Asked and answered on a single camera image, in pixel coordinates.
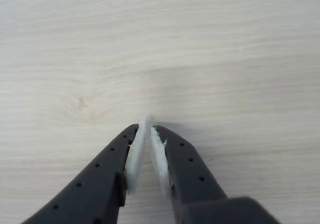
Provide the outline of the white-padded gripper finger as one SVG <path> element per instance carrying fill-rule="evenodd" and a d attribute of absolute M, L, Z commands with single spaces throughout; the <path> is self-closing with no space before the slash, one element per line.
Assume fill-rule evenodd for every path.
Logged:
<path fill-rule="evenodd" d="M 178 224 L 215 224 L 214 203 L 227 196 L 196 148 L 170 129 L 154 125 L 153 143 L 164 148 L 166 184 Z"/>
<path fill-rule="evenodd" d="M 26 224 L 115 224 L 142 164 L 146 120 L 118 134 L 64 189 Z"/>

